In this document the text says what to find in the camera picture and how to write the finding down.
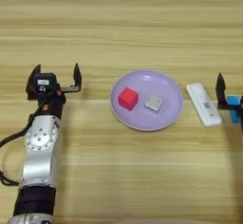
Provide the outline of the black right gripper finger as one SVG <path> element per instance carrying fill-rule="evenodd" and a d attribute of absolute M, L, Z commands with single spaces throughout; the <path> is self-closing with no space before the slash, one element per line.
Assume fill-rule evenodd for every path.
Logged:
<path fill-rule="evenodd" d="M 217 76 L 216 85 L 215 85 L 215 92 L 216 92 L 216 97 L 217 97 L 217 107 L 219 109 L 230 110 L 231 107 L 226 101 L 225 90 L 226 90 L 226 85 L 225 85 L 224 78 L 223 78 L 222 74 L 219 73 Z"/>

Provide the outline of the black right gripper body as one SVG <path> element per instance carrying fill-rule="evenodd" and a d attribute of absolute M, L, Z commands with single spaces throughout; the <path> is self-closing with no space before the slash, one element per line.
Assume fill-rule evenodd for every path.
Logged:
<path fill-rule="evenodd" d="M 234 97 L 234 115 L 232 120 L 234 123 L 243 123 L 243 98 Z"/>

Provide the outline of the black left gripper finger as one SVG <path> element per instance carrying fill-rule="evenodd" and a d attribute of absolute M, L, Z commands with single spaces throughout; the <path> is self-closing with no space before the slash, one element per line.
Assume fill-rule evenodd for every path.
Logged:
<path fill-rule="evenodd" d="M 41 66 L 37 65 L 36 67 L 34 67 L 34 69 L 32 70 L 31 74 L 28 77 L 26 92 L 29 101 L 34 101 L 38 99 L 37 80 L 39 79 L 40 75 L 41 75 Z"/>
<path fill-rule="evenodd" d="M 82 74 L 78 64 L 75 64 L 74 66 L 73 79 L 76 86 L 82 86 Z"/>

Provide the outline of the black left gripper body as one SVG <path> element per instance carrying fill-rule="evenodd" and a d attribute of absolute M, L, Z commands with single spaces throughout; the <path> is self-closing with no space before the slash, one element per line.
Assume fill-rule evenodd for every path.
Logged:
<path fill-rule="evenodd" d="M 36 110 L 35 116 L 55 116 L 60 120 L 62 118 L 63 107 L 66 102 L 65 94 L 80 91 L 80 86 L 60 87 L 57 85 L 55 89 L 38 93 L 38 109 Z"/>

